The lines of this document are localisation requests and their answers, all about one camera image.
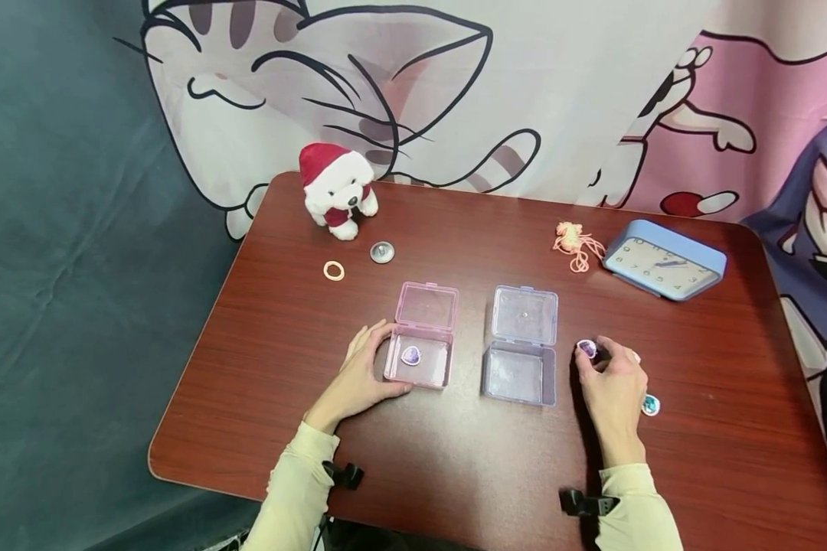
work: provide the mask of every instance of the table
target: table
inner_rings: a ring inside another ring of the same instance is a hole
[[[263,499],[302,414],[366,323],[391,319],[404,281],[460,290],[453,372],[342,423],[337,461],[366,470],[332,492],[332,514],[491,551],[581,549],[563,487],[593,487],[593,430],[566,358],[603,333],[638,352],[662,400],[641,436],[687,550],[827,549],[827,452],[757,238],[746,228],[629,211],[375,184],[381,210],[354,242],[317,227],[298,175],[281,174],[232,270],[152,441],[153,474]],[[646,294],[598,266],[572,273],[551,250],[559,220],[609,243],[632,219],[728,254],[696,299]],[[395,259],[368,257],[390,240]],[[338,260],[346,277],[322,276]],[[558,403],[479,395],[485,307],[497,284],[560,297]]]

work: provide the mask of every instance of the left hand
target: left hand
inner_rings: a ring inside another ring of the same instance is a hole
[[[389,337],[395,324],[379,321],[362,327],[349,343],[337,377],[315,401],[303,421],[331,435],[346,417],[355,416],[385,399],[397,398],[413,388],[409,383],[384,383],[374,377],[374,356],[380,343]]]

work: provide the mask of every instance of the beige sleeve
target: beige sleeve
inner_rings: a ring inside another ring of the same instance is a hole
[[[334,485],[322,461],[334,458],[339,443],[337,436],[301,422],[270,474],[266,499],[243,551],[309,551]]]
[[[682,551],[674,516],[655,491],[652,474],[644,463],[600,471],[603,494],[620,503],[600,517],[600,551]]]

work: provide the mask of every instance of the blue clock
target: blue clock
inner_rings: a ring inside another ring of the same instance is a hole
[[[726,255],[649,220],[634,220],[606,248],[603,265],[653,295],[687,301],[720,283]]]

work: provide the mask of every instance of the purple box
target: purple box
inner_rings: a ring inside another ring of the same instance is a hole
[[[397,327],[389,340],[389,354],[383,371],[386,381],[434,389],[447,386],[458,302],[459,291],[453,288],[410,281],[401,286],[395,311]],[[416,365],[401,358],[404,351],[412,347],[420,353]]]
[[[497,286],[484,353],[485,396],[534,404],[557,404],[557,295],[533,288]]]

